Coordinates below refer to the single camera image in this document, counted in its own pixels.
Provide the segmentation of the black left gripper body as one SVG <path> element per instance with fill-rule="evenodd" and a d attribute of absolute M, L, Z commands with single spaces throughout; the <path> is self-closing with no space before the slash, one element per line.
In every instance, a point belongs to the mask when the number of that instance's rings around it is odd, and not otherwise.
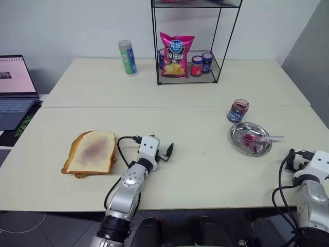
<path fill-rule="evenodd" d="M 162 154 L 159 151 L 159 146 L 160 146 L 160 139 L 158 137 L 156 137 L 154 134 L 152 134 L 151 135 L 151 144 L 150 144 L 151 160 L 153 162 L 168 161 L 169 155 Z"/>

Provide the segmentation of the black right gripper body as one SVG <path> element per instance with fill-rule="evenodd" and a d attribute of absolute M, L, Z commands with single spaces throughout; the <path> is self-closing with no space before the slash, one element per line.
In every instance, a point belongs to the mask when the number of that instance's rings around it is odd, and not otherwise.
<path fill-rule="evenodd" d="M 304 169 L 314 157 L 314 153 L 306 150 L 296 151 L 290 149 L 284 162 L 284 170 L 287 172 L 295 173 Z"/>

